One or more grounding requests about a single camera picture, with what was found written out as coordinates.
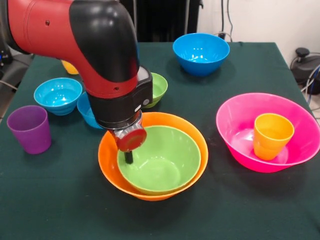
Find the orange cup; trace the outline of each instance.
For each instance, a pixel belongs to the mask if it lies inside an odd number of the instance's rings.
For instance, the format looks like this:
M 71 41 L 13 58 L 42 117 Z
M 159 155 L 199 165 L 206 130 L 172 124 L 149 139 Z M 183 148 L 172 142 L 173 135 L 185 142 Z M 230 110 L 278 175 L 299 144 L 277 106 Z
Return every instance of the orange cup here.
M 62 62 L 64 69 L 67 71 L 68 74 L 71 74 L 71 75 L 79 74 L 78 70 L 71 63 L 64 61 L 64 60 L 61 60 L 61 62 Z
M 156 196 L 146 195 L 137 191 L 129 182 L 127 182 L 119 171 L 117 163 L 118 148 L 114 138 L 109 132 L 103 136 L 98 150 L 99 165 L 106 179 L 119 190 L 145 201 L 165 200 L 190 188 L 204 173 L 208 163 L 207 143 L 200 131 L 190 122 L 181 117 L 163 112 L 143 113 L 142 126 L 149 127 L 155 125 L 169 126 L 185 132 L 193 138 L 200 149 L 201 163 L 198 172 L 187 185 L 175 192 Z
M 274 159 L 294 133 L 295 127 L 284 116 L 275 113 L 259 115 L 254 121 L 254 154 L 262 160 Z

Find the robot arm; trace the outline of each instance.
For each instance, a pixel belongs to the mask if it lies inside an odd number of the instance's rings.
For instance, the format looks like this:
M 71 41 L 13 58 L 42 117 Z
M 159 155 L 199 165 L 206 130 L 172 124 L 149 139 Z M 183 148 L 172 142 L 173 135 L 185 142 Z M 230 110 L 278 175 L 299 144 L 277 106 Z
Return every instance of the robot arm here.
M 141 107 L 152 101 L 152 75 L 140 66 L 131 17 L 115 0 L 1 0 L 5 41 L 22 53 L 72 63 L 97 123 L 129 152 L 146 138 Z

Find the purple cup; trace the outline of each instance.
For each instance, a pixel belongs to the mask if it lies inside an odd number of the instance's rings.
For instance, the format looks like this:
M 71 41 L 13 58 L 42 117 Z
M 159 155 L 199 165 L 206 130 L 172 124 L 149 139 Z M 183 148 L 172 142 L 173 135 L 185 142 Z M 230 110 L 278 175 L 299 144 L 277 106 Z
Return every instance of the purple cup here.
M 7 126 L 28 154 L 41 154 L 51 145 L 47 111 L 36 105 L 23 106 L 13 111 Z

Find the cup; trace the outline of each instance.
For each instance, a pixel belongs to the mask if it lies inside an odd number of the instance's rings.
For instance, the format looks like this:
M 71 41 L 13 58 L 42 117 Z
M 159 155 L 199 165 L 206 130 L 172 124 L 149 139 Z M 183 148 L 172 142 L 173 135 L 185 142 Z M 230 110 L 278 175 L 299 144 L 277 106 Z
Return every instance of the cup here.
M 70 74 L 70 75 L 78 75 L 79 74 L 78 70 L 70 62 L 67 62 L 65 60 L 61 60 L 61 62 L 62 62 L 64 69 L 66 70 L 66 72 L 68 74 Z
M 294 133 L 295 127 L 284 116 L 275 113 L 259 115 L 254 121 L 254 154 L 262 160 L 274 159 Z
M 28 154 L 41 154 L 51 145 L 48 113 L 41 106 L 28 105 L 16 109 L 6 124 Z

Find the red gripper cap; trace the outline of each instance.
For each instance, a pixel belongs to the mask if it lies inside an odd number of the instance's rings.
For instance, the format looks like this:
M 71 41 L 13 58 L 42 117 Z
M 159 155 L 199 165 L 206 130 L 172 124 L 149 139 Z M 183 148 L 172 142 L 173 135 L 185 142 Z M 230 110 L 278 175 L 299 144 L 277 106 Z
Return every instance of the red gripper cap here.
M 147 132 L 143 128 L 135 129 L 125 135 L 123 138 L 118 138 L 116 144 L 122 152 L 129 152 L 141 146 L 147 138 Z

